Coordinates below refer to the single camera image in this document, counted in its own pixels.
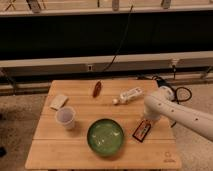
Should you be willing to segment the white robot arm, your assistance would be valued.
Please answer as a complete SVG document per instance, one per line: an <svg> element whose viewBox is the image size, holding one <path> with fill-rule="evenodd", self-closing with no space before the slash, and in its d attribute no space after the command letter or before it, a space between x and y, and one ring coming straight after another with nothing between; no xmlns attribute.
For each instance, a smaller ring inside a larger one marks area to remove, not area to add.
<svg viewBox="0 0 213 171"><path fill-rule="evenodd" d="M144 97L144 117L157 121L161 115L166 116L213 142L213 115L179 105L173 99L174 93L167 86L147 94Z"/></svg>

